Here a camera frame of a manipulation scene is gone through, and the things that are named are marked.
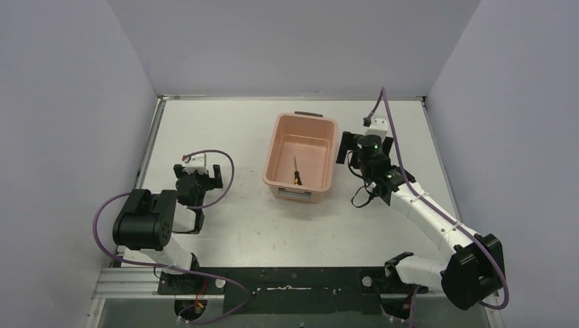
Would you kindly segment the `black yellow screwdriver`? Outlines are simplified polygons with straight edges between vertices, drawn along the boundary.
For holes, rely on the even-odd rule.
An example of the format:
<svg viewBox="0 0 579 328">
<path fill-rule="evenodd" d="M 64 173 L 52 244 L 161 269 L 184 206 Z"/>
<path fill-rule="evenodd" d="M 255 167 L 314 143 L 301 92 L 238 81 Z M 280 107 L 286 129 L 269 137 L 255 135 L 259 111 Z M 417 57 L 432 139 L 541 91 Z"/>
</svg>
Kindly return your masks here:
<svg viewBox="0 0 579 328">
<path fill-rule="evenodd" d="M 298 170 L 297 160 L 295 156 L 294 156 L 294 184 L 302 185 L 302 180 L 300 178 L 300 172 Z"/>
</svg>

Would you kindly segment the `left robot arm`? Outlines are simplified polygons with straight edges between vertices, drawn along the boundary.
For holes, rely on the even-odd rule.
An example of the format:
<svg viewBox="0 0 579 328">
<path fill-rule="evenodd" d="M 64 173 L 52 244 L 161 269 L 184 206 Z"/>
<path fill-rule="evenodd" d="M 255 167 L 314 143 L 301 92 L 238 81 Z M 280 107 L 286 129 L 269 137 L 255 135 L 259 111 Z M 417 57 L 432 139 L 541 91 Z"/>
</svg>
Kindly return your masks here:
<svg viewBox="0 0 579 328">
<path fill-rule="evenodd" d="M 133 189 L 113 224 L 113 240 L 118 246 L 138 251 L 163 271 L 177 275 L 176 286 L 187 295 L 201 289 L 203 276 L 196 255 L 187 251 L 173 237 L 175 234 L 199 234 L 205 214 L 206 193 L 223 188 L 221 167 L 212 166 L 211 176 L 200 166 L 173 166 L 177 181 L 175 189 L 152 193 L 148 189 Z"/>
</svg>

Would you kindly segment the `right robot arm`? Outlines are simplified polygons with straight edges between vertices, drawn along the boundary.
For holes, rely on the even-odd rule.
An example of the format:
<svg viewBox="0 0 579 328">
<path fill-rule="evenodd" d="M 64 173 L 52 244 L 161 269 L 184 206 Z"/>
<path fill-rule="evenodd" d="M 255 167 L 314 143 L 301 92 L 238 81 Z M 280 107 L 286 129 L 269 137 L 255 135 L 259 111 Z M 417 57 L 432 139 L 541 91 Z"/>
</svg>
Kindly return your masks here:
<svg viewBox="0 0 579 328">
<path fill-rule="evenodd" d="M 396 293 L 410 285 L 439 290 L 457 308 L 482 303 L 506 285 L 503 246 L 493 235 L 464 226 L 425 192 L 415 177 L 391 163 L 393 138 L 344 132 L 336 162 L 363 181 L 368 205 L 376 199 L 409 219 L 431 241 L 441 261 L 405 251 L 384 264 L 386 287 Z"/>
</svg>

